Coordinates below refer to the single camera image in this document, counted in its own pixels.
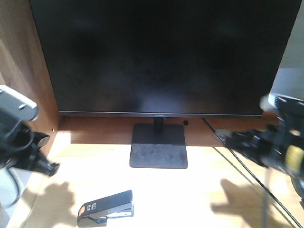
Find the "monitor stand base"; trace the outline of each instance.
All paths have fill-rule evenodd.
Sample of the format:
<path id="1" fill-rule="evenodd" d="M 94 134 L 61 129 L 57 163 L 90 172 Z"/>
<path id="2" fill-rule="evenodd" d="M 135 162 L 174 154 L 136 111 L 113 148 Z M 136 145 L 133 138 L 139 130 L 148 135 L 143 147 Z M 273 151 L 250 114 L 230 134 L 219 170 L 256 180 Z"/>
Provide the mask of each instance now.
<path id="1" fill-rule="evenodd" d="M 134 168 L 186 169 L 184 127 L 163 124 L 163 118 L 155 118 L 154 124 L 135 124 L 129 164 Z"/>

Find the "black stapler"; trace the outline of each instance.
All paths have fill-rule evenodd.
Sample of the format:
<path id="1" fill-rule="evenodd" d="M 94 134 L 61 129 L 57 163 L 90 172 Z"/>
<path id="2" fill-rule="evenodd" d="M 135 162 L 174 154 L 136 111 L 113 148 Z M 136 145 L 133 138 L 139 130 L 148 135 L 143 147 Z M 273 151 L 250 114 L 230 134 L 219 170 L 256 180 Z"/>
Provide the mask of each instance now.
<path id="1" fill-rule="evenodd" d="M 107 219 L 132 217 L 132 198 L 132 191 L 128 190 L 85 203 L 78 212 L 78 227 L 105 227 Z"/>

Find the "black cable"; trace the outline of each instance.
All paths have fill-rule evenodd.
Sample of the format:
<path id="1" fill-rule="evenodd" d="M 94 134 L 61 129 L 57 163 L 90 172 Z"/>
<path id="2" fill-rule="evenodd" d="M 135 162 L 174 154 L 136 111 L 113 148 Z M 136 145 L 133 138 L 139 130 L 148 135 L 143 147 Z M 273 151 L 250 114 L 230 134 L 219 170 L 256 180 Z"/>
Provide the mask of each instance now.
<path id="1" fill-rule="evenodd" d="M 15 187 L 16 187 L 16 192 L 17 192 L 17 195 L 16 195 L 16 198 L 15 200 L 9 204 L 7 207 L 11 207 L 13 206 L 15 203 L 18 202 L 18 200 L 20 199 L 20 196 L 21 196 L 21 190 L 20 190 L 20 186 L 18 184 L 18 181 L 17 181 L 17 178 L 15 177 L 15 175 L 10 171 L 10 162 L 6 165 L 5 167 L 6 171 L 8 172 L 8 174 L 10 175 L 10 177 L 12 178 L 12 180 L 14 181 L 14 184 L 15 184 Z"/>
<path id="2" fill-rule="evenodd" d="M 224 144 L 224 140 L 220 137 L 220 135 L 214 130 L 214 128 L 209 124 L 209 122 L 202 118 L 202 120 L 206 123 L 206 125 L 210 128 L 210 130 L 221 140 Z M 295 224 L 299 228 L 303 228 L 302 225 L 296 220 L 296 218 L 289 212 L 289 210 L 279 201 L 274 194 L 253 174 L 253 172 L 239 159 L 239 157 L 233 152 L 232 149 L 228 149 L 232 155 L 236 158 L 236 160 L 244 167 L 244 169 L 258 182 L 258 184 L 274 199 L 274 201 L 280 205 L 280 207 L 288 214 L 288 216 L 295 222 Z"/>
<path id="3" fill-rule="evenodd" d="M 254 183 L 237 167 L 235 166 L 235 164 L 233 164 L 221 151 L 219 151 L 217 148 L 212 147 L 216 152 L 218 152 L 231 166 L 233 166 L 233 168 L 235 168 L 250 184 L 254 185 Z M 278 208 L 278 206 L 276 204 L 272 204 L 274 206 L 274 208 L 283 216 L 283 218 L 285 218 L 285 220 L 293 227 L 295 228 L 295 226 L 293 225 L 293 223 L 286 217 L 286 215 L 280 210 L 280 208 Z"/>

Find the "monitor screen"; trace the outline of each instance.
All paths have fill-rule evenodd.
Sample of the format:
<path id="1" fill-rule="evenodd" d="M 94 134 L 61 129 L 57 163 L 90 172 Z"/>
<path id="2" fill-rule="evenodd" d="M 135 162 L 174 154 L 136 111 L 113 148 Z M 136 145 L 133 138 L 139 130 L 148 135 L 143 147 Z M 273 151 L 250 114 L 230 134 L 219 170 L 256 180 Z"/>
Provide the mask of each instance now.
<path id="1" fill-rule="evenodd" d="M 260 116 L 301 0 L 30 0 L 62 114 Z"/>

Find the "wooden desk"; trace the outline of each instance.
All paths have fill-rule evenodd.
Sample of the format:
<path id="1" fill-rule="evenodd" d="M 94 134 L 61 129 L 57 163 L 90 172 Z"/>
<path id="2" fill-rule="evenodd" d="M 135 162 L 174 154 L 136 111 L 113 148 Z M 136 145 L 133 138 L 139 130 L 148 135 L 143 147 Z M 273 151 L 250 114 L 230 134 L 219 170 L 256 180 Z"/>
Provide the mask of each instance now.
<path id="1" fill-rule="evenodd" d="M 129 167 L 129 134 L 137 121 L 137 118 L 67 119 L 49 154 L 49 159 L 61 163 L 58 173 L 51 178 L 32 174 L 8 228 L 74 228 L 83 203 L 129 189 L 133 190 L 134 217 L 110 219 L 108 227 L 262 227 L 265 193 L 228 150 L 218 147 L 253 184 L 209 147 L 213 136 L 204 127 L 200 129 L 201 120 L 191 119 L 185 126 L 186 141 L 191 144 L 198 142 L 202 134 L 205 137 L 201 145 L 187 143 L 189 166 L 185 170 Z M 210 122 L 228 126 L 225 121 Z M 249 126 L 242 121 L 229 120 L 230 127 Z M 188 130 L 194 129 L 197 131 L 192 134 L 197 138 L 189 139 Z M 263 182 L 269 172 L 268 185 L 273 193 L 304 224 L 300 197 L 289 177 L 242 160 Z M 291 227 L 274 206 L 269 206 L 268 221 L 269 227 Z"/>

